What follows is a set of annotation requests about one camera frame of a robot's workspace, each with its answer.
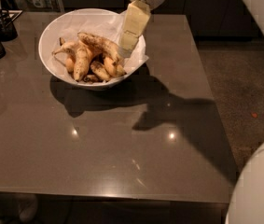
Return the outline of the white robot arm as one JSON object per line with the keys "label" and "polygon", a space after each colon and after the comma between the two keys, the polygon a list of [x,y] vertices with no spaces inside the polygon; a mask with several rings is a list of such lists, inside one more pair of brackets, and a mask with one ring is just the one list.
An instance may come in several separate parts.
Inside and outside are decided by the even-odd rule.
{"label": "white robot arm", "polygon": [[241,0],[263,41],[208,45],[211,88],[240,168],[227,224],[264,224],[264,0]]}

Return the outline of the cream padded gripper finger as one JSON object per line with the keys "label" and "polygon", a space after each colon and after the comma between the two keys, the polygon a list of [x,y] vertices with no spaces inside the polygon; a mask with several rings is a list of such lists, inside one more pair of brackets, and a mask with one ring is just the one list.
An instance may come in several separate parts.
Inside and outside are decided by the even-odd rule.
{"label": "cream padded gripper finger", "polygon": [[132,55],[150,19],[150,7],[143,0],[128,4],[118,41],[118,53],[128,58]]}

